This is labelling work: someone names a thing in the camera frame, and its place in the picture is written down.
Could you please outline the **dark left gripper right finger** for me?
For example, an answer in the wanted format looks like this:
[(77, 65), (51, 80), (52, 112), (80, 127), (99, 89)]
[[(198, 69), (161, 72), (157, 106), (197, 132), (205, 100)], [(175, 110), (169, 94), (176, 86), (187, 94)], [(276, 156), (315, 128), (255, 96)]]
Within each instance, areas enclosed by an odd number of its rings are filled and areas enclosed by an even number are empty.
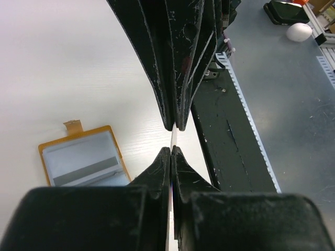
[(186, 161), (180, 147), (171, 153), (171, 185), (174, 210), (174, 238), (179, 250), (199, 250), (204, 206), (197, 199), (205, 193), (219, 192)]

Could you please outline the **yellow leather card holder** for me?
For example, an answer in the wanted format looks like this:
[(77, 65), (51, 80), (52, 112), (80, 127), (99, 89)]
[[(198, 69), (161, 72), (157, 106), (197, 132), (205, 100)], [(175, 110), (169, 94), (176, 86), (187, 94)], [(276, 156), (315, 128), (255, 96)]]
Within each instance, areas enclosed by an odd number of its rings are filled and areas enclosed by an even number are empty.
[(67, 136), (38, 146), (49, 186), (125, 186), (131, 178), (111, 126), (84, 131), (64, 123)]

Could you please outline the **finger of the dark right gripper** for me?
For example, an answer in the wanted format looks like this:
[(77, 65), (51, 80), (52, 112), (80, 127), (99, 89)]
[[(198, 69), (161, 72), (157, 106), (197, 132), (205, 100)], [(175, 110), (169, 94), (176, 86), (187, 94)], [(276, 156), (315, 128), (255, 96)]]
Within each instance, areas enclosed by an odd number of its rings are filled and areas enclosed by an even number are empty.
[(108, 1), (150, 81), (167, 130), (174, 124), (172, 48), (165, 1)]
[(215, 1), (166, 1), (172, 50), (167, 84), (172, 123), (184, 131), (195, 96), (217, 48)]

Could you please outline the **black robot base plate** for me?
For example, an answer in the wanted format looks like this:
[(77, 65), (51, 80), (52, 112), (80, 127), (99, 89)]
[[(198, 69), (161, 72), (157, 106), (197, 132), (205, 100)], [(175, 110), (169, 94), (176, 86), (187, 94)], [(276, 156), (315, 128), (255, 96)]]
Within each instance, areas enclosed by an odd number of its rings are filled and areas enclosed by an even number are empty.
[(210, 181), (217, 189), (277, 191), (227, 70), (200, 84), (191, 111)]

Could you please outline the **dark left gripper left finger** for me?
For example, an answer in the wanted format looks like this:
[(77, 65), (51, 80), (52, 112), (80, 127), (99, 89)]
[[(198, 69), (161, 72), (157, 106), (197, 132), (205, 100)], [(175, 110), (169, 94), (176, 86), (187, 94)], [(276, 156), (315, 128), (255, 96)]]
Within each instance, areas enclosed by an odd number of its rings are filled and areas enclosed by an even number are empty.
[(137, 250), (169, 249), (170, 160), (170, 149), (161, 148), (153, 163), (129, 184), (142, 191)]

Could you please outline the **gold credit card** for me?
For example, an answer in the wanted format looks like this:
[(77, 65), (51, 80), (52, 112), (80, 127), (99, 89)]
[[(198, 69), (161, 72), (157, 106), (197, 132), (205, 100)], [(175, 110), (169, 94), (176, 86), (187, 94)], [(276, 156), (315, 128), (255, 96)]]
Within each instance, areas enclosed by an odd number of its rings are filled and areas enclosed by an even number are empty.
[[(174, 124), (171, 133), (171, 144), (170, 149), (172, 151), (173, 146), (177, 145), (177, 127)], [(178, 250), (177, 240), (174, 239), (174, 209), (173, 209), (173, 188), (170, 185), (170, 198), (169, 198), (169, 240), (168, 240), (168, 250)]]

